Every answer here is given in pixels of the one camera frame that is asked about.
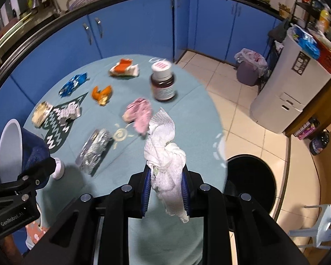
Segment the white paper towel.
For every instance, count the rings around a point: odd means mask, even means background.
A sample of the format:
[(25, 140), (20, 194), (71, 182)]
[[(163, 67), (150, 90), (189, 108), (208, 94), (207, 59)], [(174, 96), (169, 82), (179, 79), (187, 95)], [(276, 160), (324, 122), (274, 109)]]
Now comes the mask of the white paper towel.
[(175, 132), (174, 121), (160, 108), (149, 122), (144, 157), (151, 170), (151, 187), (165, 206), (166, 213), (187, 223), (189, 217), (183, 207), (181, 190), (186, 154), (173, 142)]

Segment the clear plastic round lid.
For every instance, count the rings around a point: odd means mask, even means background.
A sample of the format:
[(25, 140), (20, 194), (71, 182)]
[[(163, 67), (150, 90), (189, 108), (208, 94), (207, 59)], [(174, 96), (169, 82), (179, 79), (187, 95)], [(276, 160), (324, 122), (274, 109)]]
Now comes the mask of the clear plastic round lid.
[(21, 126), (16, 119), (9, 120), (0, 137), (0, 180), (16, 181), (22, 172), (23, 142)]

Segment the silver foil snack bag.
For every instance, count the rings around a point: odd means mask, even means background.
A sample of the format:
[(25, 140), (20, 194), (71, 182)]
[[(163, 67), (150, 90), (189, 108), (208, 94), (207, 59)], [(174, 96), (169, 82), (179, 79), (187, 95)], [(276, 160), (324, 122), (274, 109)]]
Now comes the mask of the silver foil snack bag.
[(79, 169), (91, 175), (111, 139), (112, 137), (109, 131), (106, 129), (96, 129), (77, 155), (75, 163)]

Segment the pink wrapper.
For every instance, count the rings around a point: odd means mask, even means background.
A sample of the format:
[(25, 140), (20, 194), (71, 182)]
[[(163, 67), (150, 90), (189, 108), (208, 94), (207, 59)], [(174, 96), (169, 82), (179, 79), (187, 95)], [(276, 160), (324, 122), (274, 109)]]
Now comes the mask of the pink wrapper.
[(123, 121), (134, 123), (134, 130), (141, 135), (146, 135), (151, 118), (152, 105), (145, 98), (137, 98), (131, 102), (122, 115)]

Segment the orange peel piece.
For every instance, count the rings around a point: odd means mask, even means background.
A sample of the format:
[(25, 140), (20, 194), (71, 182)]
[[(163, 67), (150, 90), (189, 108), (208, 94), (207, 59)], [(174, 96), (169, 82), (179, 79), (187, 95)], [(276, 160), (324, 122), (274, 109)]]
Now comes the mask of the orange peel piece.
[(98, 86), (95, 86), (92, 90), (92, 98), (97, 101), (97, 103), (101, 106), (105, 106), (109, 98), (111, 97), (111, 94), (113, 92), (112, 86), (109, 85), (106, 88), (99, 90)]

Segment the beige snack wrapper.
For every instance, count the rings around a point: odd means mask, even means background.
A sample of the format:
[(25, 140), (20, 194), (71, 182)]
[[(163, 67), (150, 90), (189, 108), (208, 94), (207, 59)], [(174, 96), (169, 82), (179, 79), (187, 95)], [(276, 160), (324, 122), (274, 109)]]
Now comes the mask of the beige snack wrapper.
[(36, 128), (39, 128), (44, 123), (53, 107), (53, 105), (46, 101), (36, 105), (32, 116), (32, 123)]

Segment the brown medicine bottle white cap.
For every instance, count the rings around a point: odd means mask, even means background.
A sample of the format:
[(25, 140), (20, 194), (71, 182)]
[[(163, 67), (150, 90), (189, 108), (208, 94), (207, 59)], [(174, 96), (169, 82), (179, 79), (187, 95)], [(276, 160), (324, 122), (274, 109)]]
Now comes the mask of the brown medicine bottle white cap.
[(151, 89), (154, 98), (160, 102), (167, 102), (176, 96), (175, 75), (171, 67), (172, 63), (167, 60), (157, 61), (151, 66)]

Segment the white patterned wrapper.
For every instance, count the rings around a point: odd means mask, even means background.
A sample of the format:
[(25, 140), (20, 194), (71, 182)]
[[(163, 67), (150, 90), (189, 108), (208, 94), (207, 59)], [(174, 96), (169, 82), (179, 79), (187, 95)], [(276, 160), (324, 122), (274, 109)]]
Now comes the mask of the white patterned wrapper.
[(81, 116), (81, 109), (78, 102), (70, 102), (65, 108), (55, 108), (54, 112), (56, 113), (59, 124), (62, 126)]

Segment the orange white paper box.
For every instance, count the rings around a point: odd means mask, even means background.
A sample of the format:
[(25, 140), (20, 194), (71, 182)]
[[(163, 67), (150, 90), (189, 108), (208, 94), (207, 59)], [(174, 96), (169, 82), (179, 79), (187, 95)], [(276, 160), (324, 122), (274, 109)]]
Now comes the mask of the orange white paper box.
[(109, 70), (112, 77), (138, 77), (139, 65), (133, 63), (133, 59), (122, 58)]

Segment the blue foil wrapper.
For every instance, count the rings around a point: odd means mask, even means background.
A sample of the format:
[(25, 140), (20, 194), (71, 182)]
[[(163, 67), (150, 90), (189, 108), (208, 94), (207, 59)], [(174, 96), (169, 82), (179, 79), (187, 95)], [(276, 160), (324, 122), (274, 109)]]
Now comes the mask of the blue foil wrapper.
[(74, 75), (59, 91), (60, 97), (70, 96), (79, 86), (87, 81), (87, 73)]

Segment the blue kitchen cabinets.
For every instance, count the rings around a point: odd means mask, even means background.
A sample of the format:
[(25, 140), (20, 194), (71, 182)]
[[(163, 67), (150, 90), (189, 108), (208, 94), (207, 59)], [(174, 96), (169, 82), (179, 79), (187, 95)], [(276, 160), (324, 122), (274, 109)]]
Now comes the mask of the blue kitchen cabinets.
[(63, 77), (99, 59), (141, 54), (179, 59), (186, 50), (234, 63), (242, 48), (264, 53), (276, 10), (250, 0), (99, 0), (24, 41), (0, 67), (0, 136), (24, 123)]

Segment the light blue tablecloth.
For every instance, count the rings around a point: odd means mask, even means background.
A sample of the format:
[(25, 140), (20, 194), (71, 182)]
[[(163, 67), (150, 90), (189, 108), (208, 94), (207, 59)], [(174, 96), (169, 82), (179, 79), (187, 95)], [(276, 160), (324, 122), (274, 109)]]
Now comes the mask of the light blue tablecloth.
[(181, 197), (181, 166), (204, 182), (223, 189), (227, 179), (224, 132), (211, 97), (186, 70), (173, 65), (176, 96), (155, 100), (150, 76), (154, 58), (134, 55), (139, 75), (113, 78), (119, 57), (79, 69), (87, 82), (61, 98), (62, 78), (43, 97), (54, 109), (39, 128), (25, 128), (43, 138), (66, 171), (38, 191), (41, 225), (47, 229), (74, 198), (109, 194), (141, 172), (152, 169), (146, 216), (129, 222), (131, 264), (198, 264), (203, 221), (187, 219)]

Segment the grey bin with bag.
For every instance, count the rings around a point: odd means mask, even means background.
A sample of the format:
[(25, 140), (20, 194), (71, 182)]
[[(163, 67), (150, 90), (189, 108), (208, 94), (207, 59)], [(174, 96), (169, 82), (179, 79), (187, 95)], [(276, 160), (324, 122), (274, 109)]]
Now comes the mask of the grey bin with bag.
[(234, 58), (237, 62), (237, 79), (241, 84), (254, 86), (268, 71), (267, 61), (256, 51), (243, 48)]

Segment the blue plastic package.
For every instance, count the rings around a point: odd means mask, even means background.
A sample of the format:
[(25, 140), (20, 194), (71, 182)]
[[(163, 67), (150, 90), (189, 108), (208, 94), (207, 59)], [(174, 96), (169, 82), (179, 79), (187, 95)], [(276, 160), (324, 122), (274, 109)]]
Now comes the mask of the blue plastic package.
[(297, 44), (313, 59), (318, 60), (320, 57), (320, 50), (318, 49), (318, 44), (314, 37), (307, 31), (303, 30), (298, 25), (293, 25), (291, 27), (292, 38), (297, 42)]

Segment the red plastic basket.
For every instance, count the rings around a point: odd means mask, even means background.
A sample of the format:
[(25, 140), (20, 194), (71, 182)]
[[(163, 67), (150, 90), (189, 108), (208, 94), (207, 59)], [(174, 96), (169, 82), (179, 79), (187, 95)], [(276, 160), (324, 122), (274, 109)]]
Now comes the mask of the red plastic basket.
[(331, 74), (331, 41), (320, 31), (309, 29), (309, 33), (317, 42), (320, 51), (318, 62)]

